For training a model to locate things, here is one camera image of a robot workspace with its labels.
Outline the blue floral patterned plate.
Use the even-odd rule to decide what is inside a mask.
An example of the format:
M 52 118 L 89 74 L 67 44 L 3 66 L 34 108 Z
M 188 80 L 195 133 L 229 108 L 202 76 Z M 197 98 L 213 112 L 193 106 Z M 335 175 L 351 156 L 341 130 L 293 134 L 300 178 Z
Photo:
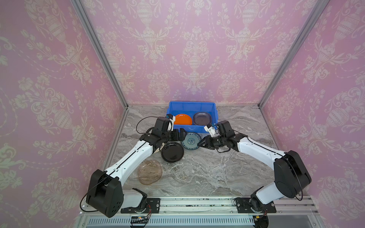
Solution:
M 202 140 L 198 133 L 189 132 L 185 139 L 181 142 L 182 146 L 186 150 L 197 150 L 199 148 L 198 143 Z

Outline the orange plastic plate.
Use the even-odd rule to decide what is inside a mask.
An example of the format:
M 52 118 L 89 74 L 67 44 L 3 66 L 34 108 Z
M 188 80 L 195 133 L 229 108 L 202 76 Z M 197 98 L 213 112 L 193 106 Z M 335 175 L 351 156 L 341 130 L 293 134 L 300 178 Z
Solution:
M 175 116 L 174 124 L 176 125 L 192 125 L 193 120 L 187 114 L 178 114 Z

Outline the brown clear plate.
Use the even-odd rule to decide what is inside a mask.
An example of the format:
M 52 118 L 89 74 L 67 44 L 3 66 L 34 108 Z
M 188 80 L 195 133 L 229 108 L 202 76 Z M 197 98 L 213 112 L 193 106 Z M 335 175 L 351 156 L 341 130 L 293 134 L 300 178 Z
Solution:
M 162 174 L 162 166 L 157 160 L 143 161 L 137 169 L 138 180 L 143 185 L 151 185 L 159 181 Z
M 193 123 L 199 126 L 212 124 L 212 117 L 207 112 L 197 112 L 193 115 Z

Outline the clear glass plate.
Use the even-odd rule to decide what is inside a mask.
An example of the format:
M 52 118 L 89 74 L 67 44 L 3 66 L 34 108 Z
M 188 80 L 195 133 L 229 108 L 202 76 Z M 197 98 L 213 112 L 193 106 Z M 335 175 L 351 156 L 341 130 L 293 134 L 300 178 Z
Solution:
M 191 177 L 182 164 L 172 165 L 168 177 L 170 184 L 174 187 L 182 187 L 191 181 Z

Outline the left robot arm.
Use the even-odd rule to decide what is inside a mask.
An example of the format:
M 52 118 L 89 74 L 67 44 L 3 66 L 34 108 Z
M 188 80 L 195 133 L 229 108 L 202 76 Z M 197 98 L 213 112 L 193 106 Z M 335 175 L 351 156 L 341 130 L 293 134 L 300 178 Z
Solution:
M 168 142 L 183 141 L 187 135 L 184 129 L 175 129 L 176 117 L 167 114 L 158 117 L 154 127 L 141 135 L 137 144 L 119 161 L 106 170 L 96 170 L 92 175 L 86 203 L 108 218 L 122 209 L 144 212 L 147 208 L 147 194 L 139 189 L 123 190 L 130 174 L 149 156 Z

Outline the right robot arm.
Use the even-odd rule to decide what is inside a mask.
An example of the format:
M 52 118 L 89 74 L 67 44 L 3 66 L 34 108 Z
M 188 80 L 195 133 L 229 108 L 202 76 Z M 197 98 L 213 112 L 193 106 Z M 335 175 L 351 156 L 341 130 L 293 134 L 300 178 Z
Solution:
M 312 178 L 300 155 L 290 150 L 276 150 L 256 142 L 245 134 L 232 129 L 228 121 L 220 121 L 216 126 L 204 127 L 209 133 L 198 146 L 218 151 L 221 147 L 247 154 L 266 164 L 274 171 L 274 181 L 257 189 L 250 199 L 252 208 L 260 212 L 275 200 L 295 198 L 312 182 Z

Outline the blue plastic bin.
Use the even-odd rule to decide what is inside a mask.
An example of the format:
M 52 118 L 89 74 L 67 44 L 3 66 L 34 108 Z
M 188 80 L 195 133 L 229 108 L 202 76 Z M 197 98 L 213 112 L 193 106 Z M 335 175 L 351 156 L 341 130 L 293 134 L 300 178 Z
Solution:
M 180 114 L 188 115 L 191 120 L 191 125 L 177 124 L 174 123 L 174 129 L 183 128 L 187 132 L 194 132 L 199 134 L 207 134 L 204 130 L 205 125 L 196 125 L 194 123 L 194 115 L 196 113 L 205 112 L 208 113 L 212 118 L 211 125 L 218 122 L 218 111 L 215 103 L 212 102 L 185 102 L 185 101 L 171 101 L 169 103 L 167 114 L 172 114 L 176 117 Z

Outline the black round plate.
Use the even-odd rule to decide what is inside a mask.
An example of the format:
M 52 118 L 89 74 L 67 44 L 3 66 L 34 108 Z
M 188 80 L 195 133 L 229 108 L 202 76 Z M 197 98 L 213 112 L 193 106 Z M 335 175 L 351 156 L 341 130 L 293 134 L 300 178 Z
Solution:
M 161 150 L 162 159 L 169 163 L 180 161 L 184 156 L 184 148 L 177 142 L 169 142 Z

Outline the cream plate left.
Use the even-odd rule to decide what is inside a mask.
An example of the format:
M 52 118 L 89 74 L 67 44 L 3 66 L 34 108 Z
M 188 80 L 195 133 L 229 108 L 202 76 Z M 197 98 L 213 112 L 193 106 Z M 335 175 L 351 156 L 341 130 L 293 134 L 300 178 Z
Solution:
M 156 150 L 156 153 L 161 152 L 164 147 L 164 143 Z

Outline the aluminium frame rail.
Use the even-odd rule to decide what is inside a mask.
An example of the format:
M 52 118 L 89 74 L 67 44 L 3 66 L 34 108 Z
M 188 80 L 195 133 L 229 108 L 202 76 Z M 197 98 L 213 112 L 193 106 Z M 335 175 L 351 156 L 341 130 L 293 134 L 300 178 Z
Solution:
M 243 196 L 153 197 L 160 211 L 107 218 L 83 204 L 75 228 L 323 228 L 312 199 L 275 200 L 276 213 L 238 213 L 233 200 Z

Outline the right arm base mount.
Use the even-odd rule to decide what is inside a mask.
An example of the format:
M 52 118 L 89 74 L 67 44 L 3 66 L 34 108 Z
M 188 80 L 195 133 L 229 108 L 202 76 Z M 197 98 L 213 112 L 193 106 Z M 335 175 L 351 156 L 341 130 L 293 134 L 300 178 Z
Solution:
M 238 213 L 276 213 L 275 204 L 270 202 L 269 204 L 262 204 L 256 198 L 242 198 L 237 197 L 233 200 L 233 204 L 236 206 Z

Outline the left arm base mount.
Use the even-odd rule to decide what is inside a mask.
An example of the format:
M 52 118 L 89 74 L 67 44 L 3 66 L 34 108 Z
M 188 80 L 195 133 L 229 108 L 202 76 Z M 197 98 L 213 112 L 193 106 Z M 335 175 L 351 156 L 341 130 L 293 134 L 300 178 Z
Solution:
M 121 209 L 121 214 L 147 214 L 151 212 L 152 214 L 158 214 L 160 211 L 160 198 L 146 198 L 136 208 L 125 208 Z

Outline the left corner aluminium post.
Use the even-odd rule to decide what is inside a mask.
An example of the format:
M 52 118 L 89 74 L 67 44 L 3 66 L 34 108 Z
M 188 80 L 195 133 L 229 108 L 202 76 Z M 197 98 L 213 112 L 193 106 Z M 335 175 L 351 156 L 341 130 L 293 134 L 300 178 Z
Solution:
M 115 93 L 117 94 L 117 97 L 119 98 L 120 103 L 122 104 L 122 106 L 124 107 L 125 110 L 128 109 L 128 104 L 126 102 L 125 96 L 123 95 L 121 86 L 119 85 L 116 75 L 114 74 L 113 69 L 107 59 L 106 53 L 102 48 L 102 45 L 98 39 L 96 30 L 93 27 L 89 16 L 87 15 L 87 12 L 82 4 L 82 1 L 71 0 L 71 3 L 83 25 L 84 30 L 86 31 L 88 38 L 90 39 L 91 45 L 93 46 L 93 48 L 101 62 L 101 65 L 106 72 L 106 75 L 108 76 L 108 78 L 114 88 Z

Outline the corner aluminium post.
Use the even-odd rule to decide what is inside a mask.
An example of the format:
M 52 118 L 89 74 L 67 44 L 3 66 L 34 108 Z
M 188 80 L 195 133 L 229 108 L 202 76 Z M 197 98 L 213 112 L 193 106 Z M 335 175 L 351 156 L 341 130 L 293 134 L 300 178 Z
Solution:
M 108 78 L 114 88 L 115 93 L 117 94 L 117 97 L 119 98 L 120 103 L 122 104 L 122 106 L 124 107 L 125 110 L 128 109 L 128 104 L 126 102 L 125 96 L 123 95 L 121 86 L 119 85 L 116 75 L 114 74 L 113 69 L 107 59 L 106 53 L 102 48 L 102 45 L 98 39 L 96 30 L 93 27 L 89 16 L 87 15 L 87 12 L 82 4 L 82 1 L 71 0 L 71 3 L 83 25 L 84 30 L 86 31 L 88 38 L 90 39 L 91 45 L 93 46 L 93 48 L 101 62 L 101 65 L 106 72 L 106 75 L 108 76 Z
M 291 46 L 291 48 L 289 49 L 289 51 L 285 55 L 285 58 L 284 58 L 283 62 L 281 63 L 280 67 L 278 68 L 277 73 L 273 77 L 273 79 L 272 79 L 271 83 L 269 84 L 268 88 L 266 89 L 262 99 L 258 103 L 258 107 L 259 107 L 260 111 L 263 110 L 263 107 L 265 106 L 265 104 L 267 103 L 269 97 L 271 96 L 274 89 L 278 85 L 281 77 L 284 75 L 285 71 L 290 66 L 290 64 L 291 64 L 292 60 L 294 59 L 295 55 L 297 54 L 297 52 L 301 48 L 302 44 L 304 43 L 304 41 L 306 40 L 308 35 L 310 34 L 311 30 L 314 28 L 315 23 L 317 22 L 317 20 L 321 16 L 322 12 L 324 11 L 324 9 L 328 5 L 328 3 L 329 3 L 329 0 L 316 1 L 312 11 L 310 12 L 310 14 L 309 14 L 308 18 L 306 19 L 306 21 L 305 21 L 304 25 L 302 26 L 302 28 L 300 29 L 296 39 L 294 40 L 294 42 Z

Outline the right corner aluminium post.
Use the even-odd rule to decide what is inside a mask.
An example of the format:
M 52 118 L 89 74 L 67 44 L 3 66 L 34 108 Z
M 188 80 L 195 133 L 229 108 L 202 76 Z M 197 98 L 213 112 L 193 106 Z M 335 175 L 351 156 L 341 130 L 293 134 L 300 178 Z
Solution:
M 268 88 L 266 89 L 262 99 L 258 103 L 258 107 L 259 107 L 260 111 L 263 110 L 263 107 L 265 106 L 265 104 L 267 103 L 269 97 L 271 96 L 274 89 L 278 85 L 281 77 L 284 75 L 285 71 L 290 66 L 290 64 L 291 64 L 292 60 L 294 59 L 295 55 L 297 54 L 297 52 L 301 48 L 302 44 L 304 43 L 304 41 L 306 40 L 308 35 L 310 34 L 311 30 L 314 28 L 315 23 L 317 22 L 317 20 L 321 16 L 322 12 L 324 11 L 324 9 L 328 5 L 328 3 L 329 3 L 329 0 L 316 1 L 312 11 L 310 12 L 310 14 L 309 14 L 308 18 L 306 19 L 306 21 L 305 21 L 304 25 L 302 26 L 302 28 L 300 29 L 296 39 L 294 40 L 294 42 L 291 46 L 291 48 L 289 49 L 289 51 L 285 55 L 285 58 L 284 58 L 283 62 L 281 63 L 280 67 L 278 68 L 277 73 L 273 77 L 273 79 L 272 79 L 271 83 L 269 84 Z

